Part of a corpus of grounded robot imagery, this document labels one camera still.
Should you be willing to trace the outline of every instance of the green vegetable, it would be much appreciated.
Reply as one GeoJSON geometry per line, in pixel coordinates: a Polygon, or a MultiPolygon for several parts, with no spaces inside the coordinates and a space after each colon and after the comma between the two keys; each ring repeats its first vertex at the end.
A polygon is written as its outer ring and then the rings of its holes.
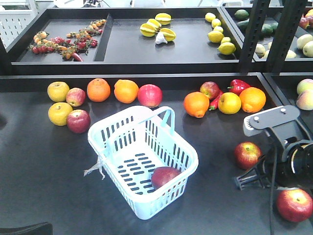
{"type": "Polygon", "coordinates": [[[272,27],[265,23],[263,26],[262,26],[262,30],[261,30],[261,36],[263,37],[270,37],[273,33],[273,29],[272,27]]]}
{"type": "Polygon", "coordinates": [[[248,24],[249,24],[249,19],[238,22],[237,26],[240,29],[240,31],[244,33],[246,31],[246,28],[248,27],[248,24]]]}
{"type": "Polygon", "coordinates": [[[240,9],[235,12],[235,19],[244,21],[249,17],[249,13],[246,10],[240,9]]]}

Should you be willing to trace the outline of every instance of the white container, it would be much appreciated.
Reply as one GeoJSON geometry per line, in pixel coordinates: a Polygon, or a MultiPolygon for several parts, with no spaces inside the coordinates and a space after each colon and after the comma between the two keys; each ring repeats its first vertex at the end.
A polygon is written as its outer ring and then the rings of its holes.
{"type": "Polygon", "coordinates": [[[154,111],[133,106],[98,121],[90,127],[88,141],[98,161],[85,174],[102,172],[103,167],[136,216],[144,220],[179,198],[198,167],[195,149],[175,132],[175,113],[166,106],[154,111]],[[155,190],[151,175],[160,166],[177,168],[181,174],[155,190]]]}

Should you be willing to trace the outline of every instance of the basket handle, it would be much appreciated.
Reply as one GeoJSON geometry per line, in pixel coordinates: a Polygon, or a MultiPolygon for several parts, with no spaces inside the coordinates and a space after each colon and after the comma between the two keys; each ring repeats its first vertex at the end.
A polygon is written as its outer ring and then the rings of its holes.
{"type": "MultiPolygon", "coordinates": [[[[157,116],[163,112],[166,112],[166,113],[164,114],[164,117],[162,119],[161,127],[164,127],[166,125],[169,116],[171,116],[170,134],[173,135],[174,131],[175,131],[175,112],[172,108],[170,108],[168,106],[162,106],[162,107],[152,111],[149,115],[147,115],[143,119],[133,121],[133,122],[127,124],[125,127],[131,128],[131,127],[133,127],[137,124],[143,123],[143,122],[145,122],[145,121],[147,121],[147,120],[149,120],[149,119],[151,119],[151,118],[153,118],[153,117],[155,117],[155,116],[157,116]]],[[[104,164],[107,160],[106,156],[113,154],[112,149],[111,149],[112,140],[115,139],[118,135],[120,135],[120,132],[122,132],[122,131],[123,131],[123,128],[120,128],[120,129],[116,130],[110,136],[110,138],[108,139],[107,148],[104,149],[104,153],[101,153],[98,156],[97,163],[94,166],[92,166],[90,169],[84,171],[84,176],[86,176],[87,174],[90,174],[92,171],[98,169],[100,174],[102,175],[102,179],[105,178],[105,175],[102,172],[102,166],[104,166],[104,164]]]]}

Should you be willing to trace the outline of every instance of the black tray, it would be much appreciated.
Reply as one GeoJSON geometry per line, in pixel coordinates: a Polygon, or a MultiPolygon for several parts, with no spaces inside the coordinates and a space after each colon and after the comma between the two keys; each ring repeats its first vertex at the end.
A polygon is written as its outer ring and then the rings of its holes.
{"type": "Polygon", "coordinates": [[[8,47],[13,74],[136,74],[173,72],[237,72],[242,42],[225,20],[219,7],[211,8],[48,8],[8,47]],[[177,38],[156,45],[155,37],[141,35],[140,25],[157,13],[171,14],[173,20],[164,26],[174,30],[177,38]],[[211,24],[204,17],[214,13],[222,22],[224,35],[236,46],[232,55],[218,53],[219,44],[210,43],[207,34],[211,24]],[[91,21],[107,19],[104,32],[97,36],[99,45],[83,55],[84,62],[63,61],[58,54],[35,55],[26,48],[41,30],[49,38],[65,37],[91,21]]]}
{"type": "MultiPolygon", "coordinates": [[[[227,19],[232,24],[236,32],[238,33],[242,42],[245,39],[244,34],[241,30],[237,27],[236,23],[238,22],[237,19],[234,18],[234,14],[237,10],[244,9],[250,13],[251,7],[224,7],[223,10],[226,15],[228,15],[227,19]]],[[[274,22],[279,22],[281,13],[283,11],[283,7],[269,7],[267,11],[267,17],[265,18],[265,24],[271,24],[274,22]]],[[[303,35],[303,29],[298,27],[296,34],[293,38],[293,41],[290,46],[290,50],[293,50],[297,57],[296,58],[286,58],[282,71],[281,72],[292,72],[292,71],[313,71],[312,66],[312,59],[305,57],[303,53],[297,49],[297,39],[303,35]]],[[[259,39],[259,43],[263,44],[266,49],[268,49],[268,43],[273,41],[273,36],[271,37],[264,37],[259,39]]],[[[259,58],[256,54],[253,56],[253,60],[256,63],[253,63],[253,70],[254,71],[266,71],[265,62],[266,59],[259,58]]]]}
{"type": "MultiPolygon", "coordinates": [[[[284,105],[292,104],[295,106],[298,98],[298,83],[305,78],[313,79],[313,74],[309,72],[280,73],[279,75],[264,73],[264,76],[284,105]]],[[[313,112],[300,110],[300,117],[308,129],[313,133],[313,112]]]]}
{"type": "MultiPolygon", "coordinates": [[[[0,219],[3,227],[20,227],[49,221],[54,234],[269,234],[269,189],[236,189],[233,149],[242,141],[254,141],[266,152],[264,133],[246,137],[240,111],[224,115],[219,110],[197,119],[186,114],[184,97],[204,81],[215,81],[226,91],[232,79],[242,79],[265,91],[265,109],[281,102],[260,73],[99,75],[113,86],[119,78],[138,85],[154,83],[163,89],[162,106],[176,114],[175,130],[197,151],[199,167],[188,178],[185,193],[153,218],[138,219],[107,176],[83,171],[96,162],[87,134],[74,134],[66,126],[54,126],[47,117],[53,103],[46,94],[52,81],[86,89],[94,75],[6,76],[0,79],[0,219]]],[[[92,123],[132,105],[111,95],[102,103],[86,102],[92,123]]],[[[311,234],[310,220],[294,224],[274,210],[275,231],[285,235],[311,234]]]]}

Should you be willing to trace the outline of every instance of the red chili pepper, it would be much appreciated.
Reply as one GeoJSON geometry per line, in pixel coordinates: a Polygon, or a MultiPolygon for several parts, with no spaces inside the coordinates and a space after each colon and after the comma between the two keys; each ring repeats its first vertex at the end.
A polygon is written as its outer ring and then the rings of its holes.
{"type": "Polygon", "coordinates": [[[223,95],[223,92],[220,91],[220,93],[218,94],[218,96],[212,100],[212,102],[210,102],[210,107],[209,107],[209,111],[211,110],[216,110],[218,108],[219,105],[219,100],[220,97],[223,95]]]}
{"type": "Polygon", "coordinates": [[[230,82],[230,86],[227,88],[230,89],[229,92],[233,92],[236,95],[240,95],[240,93],[244,89],[247,89],[248,87],[250,87],[250,85],[247,84],[246,82],[239,79],[234,79],[230,82]]]}

